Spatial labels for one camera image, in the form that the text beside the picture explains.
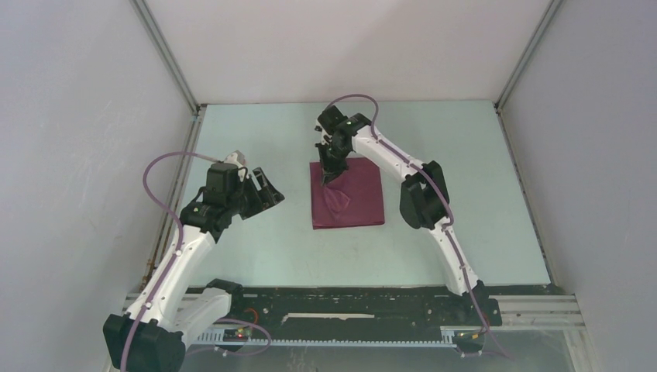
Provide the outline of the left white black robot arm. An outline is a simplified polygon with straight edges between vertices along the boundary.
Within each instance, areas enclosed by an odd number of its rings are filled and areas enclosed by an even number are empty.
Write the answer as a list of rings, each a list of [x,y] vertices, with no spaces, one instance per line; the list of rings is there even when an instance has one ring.
[[[237,322],[245,302],[231,289],[206,287],[191,305],[180,305],[194,272],[234,217],[249,219],[284,196],[259,167],[237,160],[213,163],[205,186],[181,209],[166,259],[124,315],[103,325],[108,353],[120,371],[178,371],[190,345],[214,322]]]

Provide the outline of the maroon cloth napkin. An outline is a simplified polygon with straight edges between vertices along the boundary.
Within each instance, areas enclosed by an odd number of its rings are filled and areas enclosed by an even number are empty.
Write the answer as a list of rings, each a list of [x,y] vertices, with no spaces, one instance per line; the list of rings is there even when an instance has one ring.
[[[319,162],[309,164],[313,229],[380,226],[385,223],[379,167],[365,157],[347,160],[348,169],[322,183]]]

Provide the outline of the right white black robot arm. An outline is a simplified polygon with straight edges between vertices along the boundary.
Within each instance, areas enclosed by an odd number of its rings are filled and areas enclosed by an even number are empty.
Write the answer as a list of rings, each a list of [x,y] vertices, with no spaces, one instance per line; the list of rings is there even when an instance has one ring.
[[[404,152],[377,128],[375,118],[369,119],[361,113],[348,117],[334,103],[323,109],[315,128],[322,135],[315,145],[321,184],[327,187],[348,172],[352,153],[393,177],[400,185],[402,219],[412,229],[427,231],[439,246],[446,287],[458,296],[450,304],[452,317],[462,324],[477,319],[488,293],[456,238],[455,218],[442,167],[435,161],[422,162]]]

